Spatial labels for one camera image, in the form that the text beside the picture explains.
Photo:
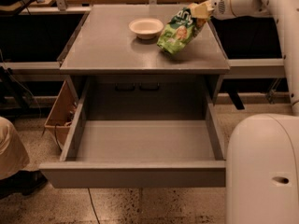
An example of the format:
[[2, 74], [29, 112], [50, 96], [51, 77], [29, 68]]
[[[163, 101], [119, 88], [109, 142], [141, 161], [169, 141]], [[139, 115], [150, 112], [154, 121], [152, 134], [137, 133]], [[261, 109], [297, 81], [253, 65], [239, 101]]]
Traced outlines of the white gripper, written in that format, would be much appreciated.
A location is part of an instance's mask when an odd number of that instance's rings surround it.
[[192, 3], [188, 5], [193, 18], [208, 19], [212, 13], [218, 20], [232, 19], [235, 15], [231, 9], [230, 0], [206, 0], [200, 4]]

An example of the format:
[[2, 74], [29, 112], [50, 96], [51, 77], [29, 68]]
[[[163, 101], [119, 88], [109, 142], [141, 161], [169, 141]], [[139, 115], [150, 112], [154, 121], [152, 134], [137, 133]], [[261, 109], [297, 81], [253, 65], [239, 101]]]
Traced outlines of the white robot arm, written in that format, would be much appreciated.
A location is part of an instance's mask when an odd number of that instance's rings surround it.
[[299, 0], [211, 0], [218, 20], [270, 16], [276, 22], [292, 114], [242, 120], [226, 155], [225, 224], [299, 224]]

